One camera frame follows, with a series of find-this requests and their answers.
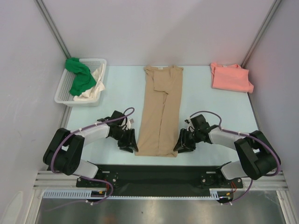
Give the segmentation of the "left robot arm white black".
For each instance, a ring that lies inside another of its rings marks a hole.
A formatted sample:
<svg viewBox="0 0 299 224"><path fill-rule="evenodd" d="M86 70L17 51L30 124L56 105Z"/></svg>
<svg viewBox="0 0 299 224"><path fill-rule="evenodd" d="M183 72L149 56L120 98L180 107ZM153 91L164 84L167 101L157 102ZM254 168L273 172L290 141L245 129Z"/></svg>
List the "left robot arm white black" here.
<svg viewBox="0 0 299 224"><path fill-rule="evenodd" d="M43 156L43 163L55 174L75 175L87 179L92 186L101 185L103 174L98 172L97 165L81 158L83 148L97 140L113 138L121 151L138 152L135 130L128 118L134 111L133 107L124 112L114 111L111 116L75 131L57 129Z"/></svg>

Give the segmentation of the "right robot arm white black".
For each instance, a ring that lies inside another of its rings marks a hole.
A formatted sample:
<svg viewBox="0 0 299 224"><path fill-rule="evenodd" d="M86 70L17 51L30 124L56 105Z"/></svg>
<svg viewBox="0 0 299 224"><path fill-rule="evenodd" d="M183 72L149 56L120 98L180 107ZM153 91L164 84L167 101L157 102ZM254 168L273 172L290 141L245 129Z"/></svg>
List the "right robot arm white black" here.
<svg viewBox="0 0 299 224"><path fill-rule="evenodd" d="M262 176L273 176L280 172L281 161L272 145L261 131L240 133L217 125L209 125L202 114L185 121L173 151L192 152L200 142L221 145L238 154L238 161L228 162L219 167L215 181L220 187L227 187L237 177L257 180Z"/></svg>

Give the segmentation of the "tan t shirt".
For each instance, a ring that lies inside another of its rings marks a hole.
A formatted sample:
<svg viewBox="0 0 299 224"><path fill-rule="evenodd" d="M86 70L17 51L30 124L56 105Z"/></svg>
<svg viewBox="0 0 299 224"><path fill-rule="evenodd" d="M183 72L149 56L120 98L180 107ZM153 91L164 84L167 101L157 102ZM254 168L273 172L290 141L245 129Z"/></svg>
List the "tan t shirt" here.
<svg viewBox="0 0 299 224"><path fill-rule="evenodd" d="M136 156L176 157L183 68L144 67L145 98Z"/></svg>

